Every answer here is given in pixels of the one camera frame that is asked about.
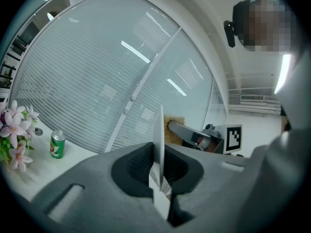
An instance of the soda can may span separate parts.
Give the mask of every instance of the soda can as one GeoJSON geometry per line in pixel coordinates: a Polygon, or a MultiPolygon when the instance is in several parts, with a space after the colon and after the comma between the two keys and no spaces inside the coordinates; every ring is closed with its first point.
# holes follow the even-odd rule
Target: soda can
{"type": "Polygon", "coordinates": [[[51,134],[50,153],[56,158],[62,158],[64,154],[66,137],[60,130],[55,130],[51,134]]]}

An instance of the flower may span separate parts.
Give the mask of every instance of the flower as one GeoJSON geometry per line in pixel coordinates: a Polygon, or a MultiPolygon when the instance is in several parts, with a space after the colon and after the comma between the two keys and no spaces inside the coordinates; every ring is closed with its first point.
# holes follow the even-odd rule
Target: flower
{"type": "Polygon", "coordinates": [[[28,114],[30,115],[30,117],[31,117],[33,120],[38,120],[38,119],[39,119],[39,118],[38,118],[39,113],[34,111],[34,108],[33,108],[32,105],[30,105],[30,107],[26,106],[26,109],[27,109],[28,114]]]}
{"type": "Polygon", "coordinates": [[[24,137],[26,139],[30,139],[31,137],[35,138],[35,126],[33,123],[26,130],[26,134],[24,134],[24,137]]]}
{"type": "Polygon", "coordinates": [[[4,114],[5,122],[8,127],[4,127],[1,132],[1,137],[7,137],[11,135],[10,142],[12,146],[16,149],[17,148],[17,136],[24,135],[26,130],[29,128],[30,123],[29,121],[23,121],[20,123],[21,118],[19,114],[16,114],[13,118],[10,112],[6,112],[4,114]]]}
{"type": "Polygon", "coordinates": [[[26,132],[23,136],[26,138],[26,140],[31,139],[31,137],[35,138],[35,125],[33,124],[33,120],[30,116],[28,116],[26,121],[29,123],[29,127],[26,129],[26,132]]]}
{"type": "Polygon", "coordinates": [[[17,149],[20,149],[21,147],[26,147],[26,141],[20,140],[17,144],[17,149]]]}
{"type": "Polygon", "coordinates": [[[2,114],[6,110],[8,98],[5,98],[3,102],[0,103],[0,114],[2,114]]]}
{"type": "Polygon", "coordinates": [[[25,106],[17,107],[16,100],[13,100],[11,107],[12,109],[8,109],[8,112],[10,112],[12,117],[16,114],[19,114],[21,118],[24,118],[22,112],[25,110],[25,106]]]}
{"type": "Polygon", "coordinates": [[[30,163],[33,161],[32,158],[25,156],[25,147],[21,146],[18,149],[10,149],[9,154],[12,157],[11,169],[14,170],[17,167],[22,171],[26,172],[25,163],[30,163]]]}

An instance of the glass wall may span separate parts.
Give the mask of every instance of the glass wall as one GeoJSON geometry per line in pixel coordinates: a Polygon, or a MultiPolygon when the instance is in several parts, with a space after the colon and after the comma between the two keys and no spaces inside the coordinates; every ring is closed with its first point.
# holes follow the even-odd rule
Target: glass wall
{"type": "Polygon", "coordinates": [[[145,0],[85,0],[54,18],[33,41],[11,100],[32,104],[41,121],[69,141],[103,152],[134,89],[158,58],[112,149],[151,141],[160,104],[165,114],[201,130],[213,77],[183,31],[169,42],[178,28],[145,0]]]}
{"type": "Polygon", "coordinates": [[[152,141],[160,105],[165,115],[183,117],[186,126],[201,130],[211,88],[205,61],[185,33],[179,32],[138,95],[113,148],[152,141]]]}
{"type": "Polygon", "coordinates": [[[209,107],[204,122],[204,128],[207,124],[214,124],[215,126],[224,125],[227,119],[225,112],[225,105],[220,94],[218,85],[214,79],[212,95],[210,97],[209,107]]]}

